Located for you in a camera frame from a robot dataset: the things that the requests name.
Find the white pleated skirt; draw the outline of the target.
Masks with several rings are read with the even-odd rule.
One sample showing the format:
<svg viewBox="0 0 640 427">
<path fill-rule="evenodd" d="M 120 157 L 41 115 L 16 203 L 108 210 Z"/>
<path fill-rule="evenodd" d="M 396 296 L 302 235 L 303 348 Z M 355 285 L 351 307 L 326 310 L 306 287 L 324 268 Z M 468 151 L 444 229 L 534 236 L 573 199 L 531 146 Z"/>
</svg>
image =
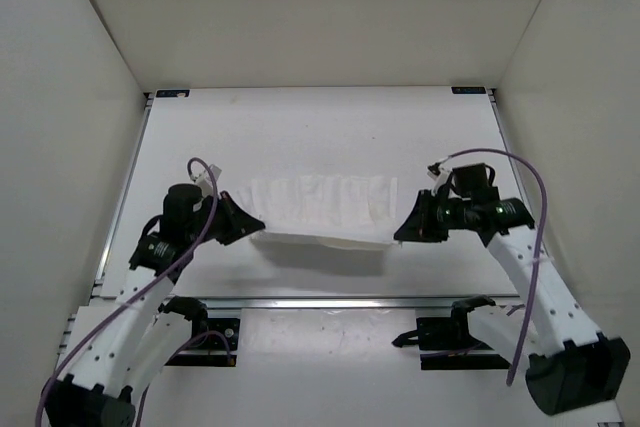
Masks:
<svg viewBox="0 0 640 427">
<path fill-rule="evenodd" d="M 237 203 L 265 224 L 256 242 L 384 251 L 397 226 L 397 191 L 397 179 L 385 176 L 258 178 L 237 190 Z"/>
</svg>

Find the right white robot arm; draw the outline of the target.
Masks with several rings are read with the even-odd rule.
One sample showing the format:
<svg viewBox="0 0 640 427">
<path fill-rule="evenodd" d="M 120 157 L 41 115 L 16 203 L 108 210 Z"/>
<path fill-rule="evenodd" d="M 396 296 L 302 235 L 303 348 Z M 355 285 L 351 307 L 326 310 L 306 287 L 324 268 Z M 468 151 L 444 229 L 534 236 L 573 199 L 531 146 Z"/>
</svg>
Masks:
<svg viewBox="0 0 640 427">
<path fill-rule="evenodd" d="M 440 243 L 452 230 L 478 235 L 524 301 L 521 320 L 478 295 L 454 302 L 446 330 L 456 345 L 481 343 L 523 375 L 536 406 L 553 416 L 612 401 L 631 358 L 580 307 L 541 250 L 542 225 L 518 198 L 503 199 L 484 164 L 428 168 L 432 189 L 417 195 L 396 231 L 400 243 Z"/>
</svg>

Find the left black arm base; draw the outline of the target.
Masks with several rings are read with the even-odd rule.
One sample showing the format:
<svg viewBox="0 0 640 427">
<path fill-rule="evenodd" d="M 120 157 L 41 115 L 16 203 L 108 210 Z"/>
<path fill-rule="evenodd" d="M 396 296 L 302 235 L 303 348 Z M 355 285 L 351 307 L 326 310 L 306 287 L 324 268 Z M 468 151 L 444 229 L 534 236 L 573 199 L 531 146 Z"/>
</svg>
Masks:
<svg viewBox="0 0 640 427">
<path fill-rule="evenodd" d="M 237 365 L 239 317 L 210 317 L 207 306 L 190 297 L 173 297 L 158 307 L 158 313 L 178 314 L 191 325 L 191 338 L 166 366 L 233 368 Z"/>
</svg>

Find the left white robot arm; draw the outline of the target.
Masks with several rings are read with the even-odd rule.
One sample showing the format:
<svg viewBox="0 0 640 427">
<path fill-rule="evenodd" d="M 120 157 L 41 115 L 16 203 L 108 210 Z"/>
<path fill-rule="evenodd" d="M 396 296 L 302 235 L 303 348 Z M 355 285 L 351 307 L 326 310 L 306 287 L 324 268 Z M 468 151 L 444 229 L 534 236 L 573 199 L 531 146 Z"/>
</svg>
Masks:
<svg viewBox="0 0 640 427">
<path fill-rule="evenodd" d="M 111 312 L 45 384 L 36 420 L 52 426 L 137 426 L 151 382 L 175 355 L 211 337 L 229 352 L 224 334 L 209 328 L 206 306 L 171 293 L 200 244 L 228 246 L 264 228 L 227 192 L 170 187 L 161 214 L 142 230 Z"/>
</svg>

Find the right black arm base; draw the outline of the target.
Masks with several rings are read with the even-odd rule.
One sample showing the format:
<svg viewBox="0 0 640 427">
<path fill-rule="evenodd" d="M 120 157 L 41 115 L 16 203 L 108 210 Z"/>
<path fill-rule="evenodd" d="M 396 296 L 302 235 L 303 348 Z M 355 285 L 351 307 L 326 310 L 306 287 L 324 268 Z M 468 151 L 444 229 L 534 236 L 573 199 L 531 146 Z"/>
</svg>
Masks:
<svg viewBox="0 0 640 427">
<path fill-rule="evenodd" d="M 416 328 L 398 335 L 395 348 L 417 347 L 422 371 L 507 370 L 507 360 L 470 334 L 468 316 L 480 307 L 504 307 L 486 295 L 454 301 L 448 317 L 416 319 Z"/>
</svg>

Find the right blue corner label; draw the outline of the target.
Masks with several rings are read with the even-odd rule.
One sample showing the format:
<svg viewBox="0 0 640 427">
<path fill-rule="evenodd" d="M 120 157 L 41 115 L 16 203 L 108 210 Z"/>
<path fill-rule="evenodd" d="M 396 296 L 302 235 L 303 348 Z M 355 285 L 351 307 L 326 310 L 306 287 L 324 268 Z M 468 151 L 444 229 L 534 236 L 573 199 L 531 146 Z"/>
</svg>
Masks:
<svg viewBox="0 0 640 427">
<path fill-rule="evenodd" d="M 452 86 L 454 95 L 485 95 L 486 89 L 481 86 Z"/>
</svg>

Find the blue corner label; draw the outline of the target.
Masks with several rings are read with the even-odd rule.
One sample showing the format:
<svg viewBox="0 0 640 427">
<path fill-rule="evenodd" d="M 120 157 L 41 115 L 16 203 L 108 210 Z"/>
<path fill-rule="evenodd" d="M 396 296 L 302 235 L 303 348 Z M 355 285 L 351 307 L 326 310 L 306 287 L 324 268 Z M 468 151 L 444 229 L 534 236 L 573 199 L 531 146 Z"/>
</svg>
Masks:
<svg viewBox="0 0 640 427">
<path fill-rule="evenodd" d="M 452 86 L 454 95 L 485 95 L 486 89 L 481 86 Z"/>
<path fill-rule="evenodd" d="M 155 93 L 156 98 L 187 98 L 189 95 L 189 89 L 160 89 Z"/>
</svg>

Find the left blue corner label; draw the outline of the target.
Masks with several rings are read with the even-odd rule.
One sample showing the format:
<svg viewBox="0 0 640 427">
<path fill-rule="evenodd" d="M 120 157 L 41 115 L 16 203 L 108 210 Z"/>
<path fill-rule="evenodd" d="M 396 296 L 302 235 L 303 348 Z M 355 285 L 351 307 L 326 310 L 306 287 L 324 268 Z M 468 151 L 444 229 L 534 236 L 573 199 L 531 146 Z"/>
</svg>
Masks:
<svg viewBox="0 0 640 427">
<path fill-rule="evenodd" d="M 156 98 L 187 98 L 189 95 L 189 89 L 160 89 L 155 93 Z"/>
</svg>

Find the aluminium front rail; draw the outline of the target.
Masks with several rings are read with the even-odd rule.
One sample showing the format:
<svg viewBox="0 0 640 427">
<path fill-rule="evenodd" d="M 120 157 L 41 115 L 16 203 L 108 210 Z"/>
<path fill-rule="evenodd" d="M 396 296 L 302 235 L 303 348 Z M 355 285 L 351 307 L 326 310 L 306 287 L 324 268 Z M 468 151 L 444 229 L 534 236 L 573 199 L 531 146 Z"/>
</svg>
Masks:
<svg viewBox="0 0 640 427">
<path fill-rule="evenodd" d="M 459 300 L 474 297 L 474 294 L 462 296 L 399 296 L 399 297 L 198 297 L 209 310 L 242 309 L 449 309 Z"/>
</svg>

